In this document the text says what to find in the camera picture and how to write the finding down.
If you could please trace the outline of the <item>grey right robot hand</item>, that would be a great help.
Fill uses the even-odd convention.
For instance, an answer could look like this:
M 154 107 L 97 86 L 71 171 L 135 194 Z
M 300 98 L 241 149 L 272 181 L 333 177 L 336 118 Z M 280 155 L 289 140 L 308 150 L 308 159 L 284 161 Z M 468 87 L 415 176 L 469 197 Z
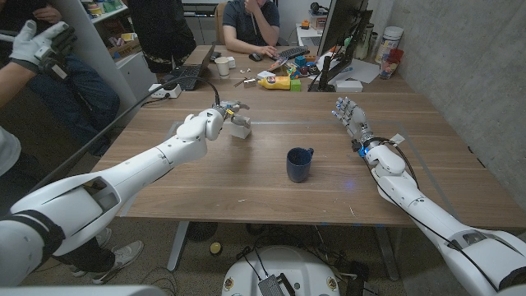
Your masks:
M 347 128 L 348 134 L 360 144 L 373 138 L 367 116 L 363 109 L 348 97 L 336 100 L 336 110 L 332 114 Z

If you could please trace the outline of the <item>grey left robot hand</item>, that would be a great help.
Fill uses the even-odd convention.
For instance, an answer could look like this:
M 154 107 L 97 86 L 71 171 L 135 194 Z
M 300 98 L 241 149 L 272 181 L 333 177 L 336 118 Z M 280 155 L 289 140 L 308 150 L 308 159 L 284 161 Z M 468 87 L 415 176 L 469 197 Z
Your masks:
M 229 118 L 231 123 L 235 125 L 246 128 L 251 127 L 250 118 L 238 114 L 240 109 L 250 108 L 247 104 L 243 104 L 240 101 L 220 101 L 219 103 L 214 103 L 213 108 L 222 114 L 224 120 Z

